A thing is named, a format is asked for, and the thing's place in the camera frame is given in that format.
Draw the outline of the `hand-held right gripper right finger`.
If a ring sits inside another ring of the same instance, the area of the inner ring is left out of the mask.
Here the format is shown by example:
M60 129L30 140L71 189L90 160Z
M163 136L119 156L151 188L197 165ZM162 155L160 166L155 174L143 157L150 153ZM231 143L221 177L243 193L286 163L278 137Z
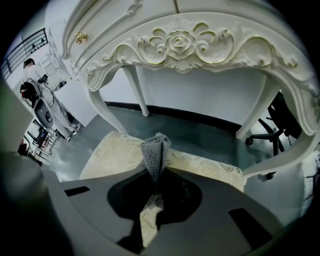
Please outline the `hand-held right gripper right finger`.
M216 179L167 168L160 189L164 207L152 256L243 256L283 229L267 208Z

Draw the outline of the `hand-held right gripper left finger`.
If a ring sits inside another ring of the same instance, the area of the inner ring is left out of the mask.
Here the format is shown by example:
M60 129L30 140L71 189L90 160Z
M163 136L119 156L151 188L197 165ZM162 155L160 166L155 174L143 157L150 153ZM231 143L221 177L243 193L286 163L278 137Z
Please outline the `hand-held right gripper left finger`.
M140 213L153 192L146 169L66 181L61 186L82 217L104 237L133 253L142 252Z

